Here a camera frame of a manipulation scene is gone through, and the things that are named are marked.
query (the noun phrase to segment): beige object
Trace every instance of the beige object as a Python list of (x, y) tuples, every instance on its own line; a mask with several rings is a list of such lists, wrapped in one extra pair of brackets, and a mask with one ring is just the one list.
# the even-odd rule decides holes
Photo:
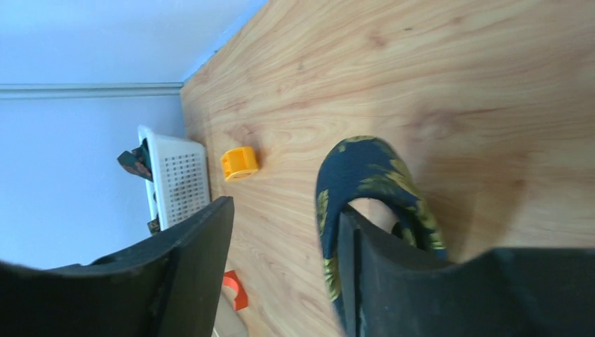
[(225, 296), (219, 296), (215, 327), (211, 337), (248, 337), (246, 326)]
[[(314, 185), (349, 136), (395, 147), (455, 260), (595, 246), (594, 15), (573, 0), (271, 0), (182, 90), (212, 196), (234, 197), (250, 336), (339, 336)], [(237, 143), (261, 170), (225, 183)]]

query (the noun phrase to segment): wall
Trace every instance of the wall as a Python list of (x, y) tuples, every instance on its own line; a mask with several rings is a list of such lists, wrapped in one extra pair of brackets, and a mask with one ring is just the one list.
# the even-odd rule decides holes
[(179, 96), (0, 100), (0, 259), (50, 268), (149, 236), (144, 181), (116, 158), (139, 124), (183, 136)]
[(183, 82), (265, 0), (2, 0), (0, 84)]

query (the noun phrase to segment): red object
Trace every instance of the red object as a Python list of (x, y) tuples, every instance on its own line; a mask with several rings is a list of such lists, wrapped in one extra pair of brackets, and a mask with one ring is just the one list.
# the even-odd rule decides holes
[(248, 306), (248, 295), (243, 290), (238, 275), (235, 270), (230, 270), (223, 274), (223, 285), (235, 290), (236, 298), (234, 298), (234, 310), (242, 310)]

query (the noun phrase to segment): plastic basket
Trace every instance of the plastic basket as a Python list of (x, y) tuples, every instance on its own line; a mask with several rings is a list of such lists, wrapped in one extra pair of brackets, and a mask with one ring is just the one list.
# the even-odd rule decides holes
[(210, 202), (205, 149), (200, 143), (139, 126), (138, 139), (145, 138), (153, 174), (153, 183), (145, 181), (151, 219), (159, 214), (161, 230), (166, 230)]

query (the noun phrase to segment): baseboard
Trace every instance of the baseboard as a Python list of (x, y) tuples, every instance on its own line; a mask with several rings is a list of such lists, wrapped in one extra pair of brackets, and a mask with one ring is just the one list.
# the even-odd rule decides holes
[(0, 84), (0, 100), (179, 95), (183, 83)]
[(237, 34), (250, 19), (268, 2), (268, 0), (257, 0), (248, 8), (248, 10), (239, 16), (229, 28), (227, 28), (208, 49), (208, 52), (199, 56), (192, 69), (184, 76), (183, 81), (186, 84), (232, 37)]

